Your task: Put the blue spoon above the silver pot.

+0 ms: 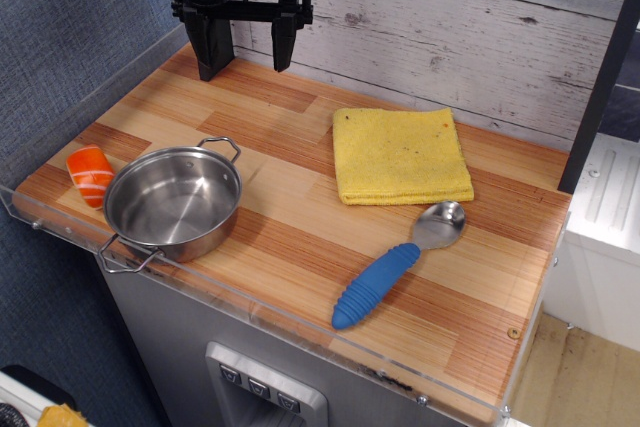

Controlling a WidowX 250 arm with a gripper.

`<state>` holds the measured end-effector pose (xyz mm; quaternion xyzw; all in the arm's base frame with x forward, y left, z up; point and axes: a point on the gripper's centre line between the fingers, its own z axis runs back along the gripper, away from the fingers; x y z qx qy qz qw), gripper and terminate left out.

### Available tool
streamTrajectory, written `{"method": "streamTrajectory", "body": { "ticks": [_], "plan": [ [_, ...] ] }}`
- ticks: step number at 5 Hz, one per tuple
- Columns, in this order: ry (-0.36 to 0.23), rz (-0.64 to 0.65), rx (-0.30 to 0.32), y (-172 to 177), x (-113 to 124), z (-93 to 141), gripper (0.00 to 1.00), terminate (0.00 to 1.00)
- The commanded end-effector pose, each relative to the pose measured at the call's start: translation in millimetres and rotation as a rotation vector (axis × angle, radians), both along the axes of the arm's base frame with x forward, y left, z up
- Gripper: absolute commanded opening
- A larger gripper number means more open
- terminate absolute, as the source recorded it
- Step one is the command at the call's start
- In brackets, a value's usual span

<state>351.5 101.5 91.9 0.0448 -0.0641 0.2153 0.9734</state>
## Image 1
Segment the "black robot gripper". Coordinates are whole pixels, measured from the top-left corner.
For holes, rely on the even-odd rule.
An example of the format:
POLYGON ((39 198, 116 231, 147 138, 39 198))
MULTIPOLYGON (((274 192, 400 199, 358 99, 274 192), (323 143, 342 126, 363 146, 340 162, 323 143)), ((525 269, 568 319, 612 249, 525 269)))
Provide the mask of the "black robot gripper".
POLYGON ((272 22, 274 69, 291 63, 297 30, 313 22, 312 0, 172 0, 195 52, 199 77, 210 81, 234 59, 229 20, 272 22))

